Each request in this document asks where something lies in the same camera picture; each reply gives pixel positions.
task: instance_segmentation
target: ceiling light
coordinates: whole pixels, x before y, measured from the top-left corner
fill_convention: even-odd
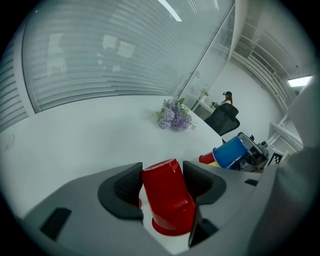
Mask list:
[[[168,11],[171,13],[171,15],[175,18],[177,22],[182,22],[179,15],[176,13],[176,11],[170,6],[170,4],[167,3],[166,0],[158,0],[159,3],[161,3]]]
[[[312,79],[312,75],[289,79],[288,83],[291,87],[307,86]]]

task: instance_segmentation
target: tabletop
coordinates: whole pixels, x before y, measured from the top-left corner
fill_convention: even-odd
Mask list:
[[[3,131],[1,187],[13,213],[23,218],[56,189],[82,176],[136,162],[146,168],[173,158],[182,167],[183,161],[198,161],[222,145],[221,137],[192,111],[195,130],[161,129],[152,113],[168,99],[151,95],[87,99],[45,110]],[[148,226],[151,213],[144,187],[139,197]],[[184,236],[160,239],[186,242]]]

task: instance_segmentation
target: green leaf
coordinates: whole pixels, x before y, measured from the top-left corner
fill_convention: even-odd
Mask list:
[[[181,98],[181,99],[179,99],[179,103],[180,103],[180,105],[182,105],[182,104],[184,103],[184,101],[185,101],[185,98]]]

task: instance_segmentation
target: flower bouquet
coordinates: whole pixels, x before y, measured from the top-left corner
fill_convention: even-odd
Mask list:
[[[162,129],[172,128],[176,131],[183,131],[190,126],[192,129],[196,127],[192,122],[192,116],[188,114],[189,108],[183,105],[184,100],[185,98],[164,101],[161,111],[154,113]]]

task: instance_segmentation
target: office chair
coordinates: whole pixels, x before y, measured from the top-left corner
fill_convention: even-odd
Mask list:
[[[239,111],[231,104],[223,104],[218,106],[215,111],[204,120],[217,134],[225,135],[240,126],[240,122],[236,119]]]

